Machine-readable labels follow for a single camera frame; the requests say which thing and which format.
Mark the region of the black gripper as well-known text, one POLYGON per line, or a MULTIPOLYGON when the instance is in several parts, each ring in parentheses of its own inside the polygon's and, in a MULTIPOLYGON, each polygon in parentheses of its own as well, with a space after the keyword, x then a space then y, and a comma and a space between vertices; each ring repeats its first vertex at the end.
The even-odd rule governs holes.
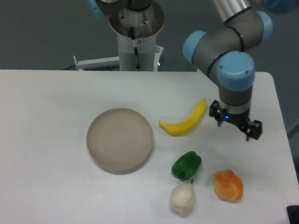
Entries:
POLYGON ((258 140, 262 134, 263 124, 261 121, 252 121, 249 118, 250 105, 243 104, 228 105, 224 102, 214 100, 209 108, 209 116, 217 121, 220 127, 223 122, 235 125, 246 136, 246 141, 250 139, 258 140))

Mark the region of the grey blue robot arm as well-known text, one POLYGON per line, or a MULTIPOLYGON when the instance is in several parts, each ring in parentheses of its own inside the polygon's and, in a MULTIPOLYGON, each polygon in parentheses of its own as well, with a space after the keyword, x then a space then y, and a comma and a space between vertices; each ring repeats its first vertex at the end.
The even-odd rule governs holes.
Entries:
MULTIPOLYGON (((153 0, 85 0, 93 15, 107 17, 118 39, 119 67, 123 71, 154 69, 156 36, 165 15, 153 0)), ((268 40, 273 23, 265 12, 253 10, 248 0, 213 0, 224 27, 212 35, 194 31, 183 43, 187 61, 219 89, 209 115, 219 125, 235 125, 247 139, 258 139, 261 121, 249 117, 255 78, 253 59, 247 50, 268 40)))

